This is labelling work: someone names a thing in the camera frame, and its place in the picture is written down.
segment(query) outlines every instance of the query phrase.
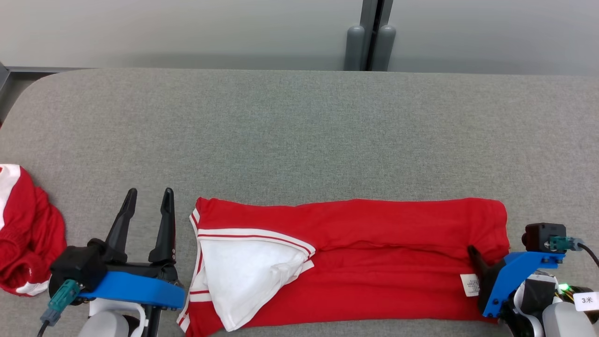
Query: red fabric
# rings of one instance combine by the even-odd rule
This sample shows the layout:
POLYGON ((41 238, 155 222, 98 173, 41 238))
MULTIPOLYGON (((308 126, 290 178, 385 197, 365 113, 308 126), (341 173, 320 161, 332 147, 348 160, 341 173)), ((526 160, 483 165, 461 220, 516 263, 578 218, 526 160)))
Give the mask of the red fabric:
POLYGON ((50 278, 50 264, 66 248, 62 215, 35 187, 26 170, 12 186, 0 229, 0 288, 20 296, 17 289, 42 284, 50 278))
MULTIPOLYGON (((285 285, 245 325, 384 318, 484 320, 460 274, 473 273, 467 246, 489 263, 509 250, 499 201, 349 200, 248 206, 198 199, 198 229, 257 228, 316 248, 314 268, 285 285)), ((222 328, 212 302, 190 302, 187 336, 222 328)))

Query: gray fabric tabletop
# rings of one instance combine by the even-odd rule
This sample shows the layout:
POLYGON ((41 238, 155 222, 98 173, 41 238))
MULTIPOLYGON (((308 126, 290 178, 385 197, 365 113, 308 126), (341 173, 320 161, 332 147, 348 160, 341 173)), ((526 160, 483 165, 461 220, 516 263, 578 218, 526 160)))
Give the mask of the gray fabric tabletop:
MULTIPOLYGON (((0 162, 22 165, 49 193, 71 245, 104 238, 136 187, 129 261, 147 260, 170 186, 177 269, 188 286, 196 256, 188 216, 199 196, 251 204, 494 198, 506 205, 512 250, 524 250, 527 224, 557 222, 599 252, 597 130, 599 79, 586 77, 81 70, 23 93, 0 130, 0 162)), ((584 252, 568 253, 555 274, 599 289, 584 252)), ((0 336, 34 336, 48 299, 0 293, 0 336)), ((164 313, 161 336, 182 335, 176 316, 164 313)), ((69 307, 45 336, 76 336, 86 317, 86 306, 69 307)), ((481 322, 384 320, 231 335, 504 333, 481 322)))

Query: black cable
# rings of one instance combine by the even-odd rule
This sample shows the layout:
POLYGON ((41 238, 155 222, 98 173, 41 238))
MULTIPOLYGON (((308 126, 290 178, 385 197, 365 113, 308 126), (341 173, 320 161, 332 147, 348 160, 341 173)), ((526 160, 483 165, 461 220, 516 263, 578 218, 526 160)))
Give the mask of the black cable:
POLYGON ((595 264, 597 265, 597 267, 599 267, 599 258, 597 258, 595 253, 593 253, 593 251, 590 248, 588 248, 587 245, 585 245, 584 243, 578 243, 578 247, 581 247, 587 253, 589 253, 589 255, 593 258, 593 261, 595 261, 595 264))
POLYGON ((44 331, 46 331, 46 328, 48 327, 48 324, 50 324, 49 320, 45 320, 44 324, 41 325, 41 329, 38 332, 38 337, 42 337, 44 335, 44 331))

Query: blue plastic mount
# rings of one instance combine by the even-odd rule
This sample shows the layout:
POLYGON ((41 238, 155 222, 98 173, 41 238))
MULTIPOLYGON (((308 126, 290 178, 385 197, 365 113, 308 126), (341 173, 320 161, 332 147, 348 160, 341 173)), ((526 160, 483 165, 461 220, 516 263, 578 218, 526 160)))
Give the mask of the blue plastic mount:
POLYGON ((185 301, 185 291, 160 279, 125 272, 108 272, 95 291, 82 291, 79 297, 180 309, 185 301))
POLYGON ((497 280, 495 280, 483 315, 497 317, 501 309, 501 303, 507 300, 510 294, 518 289, 522 282, 537 269, 556 269, 559 266, 557 261, 563 260, 564 257, 565 254, 545 252, 509 253, 503 258, 506 265, 501 268, 497 275, 497 280))

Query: clothing tag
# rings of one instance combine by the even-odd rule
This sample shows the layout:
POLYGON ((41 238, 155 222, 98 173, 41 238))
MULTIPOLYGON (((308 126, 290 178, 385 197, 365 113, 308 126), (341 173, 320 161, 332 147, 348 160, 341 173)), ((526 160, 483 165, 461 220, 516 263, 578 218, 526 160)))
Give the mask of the clothing tag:
POLYGON ((476 274, 461 274, 459 277, 462 278, 462 285, 464 286, 466 297, 479 295, 480 284, 476 274))
POLYGON ((576 311, 599 310, 599 293, 574 294, 576 311))

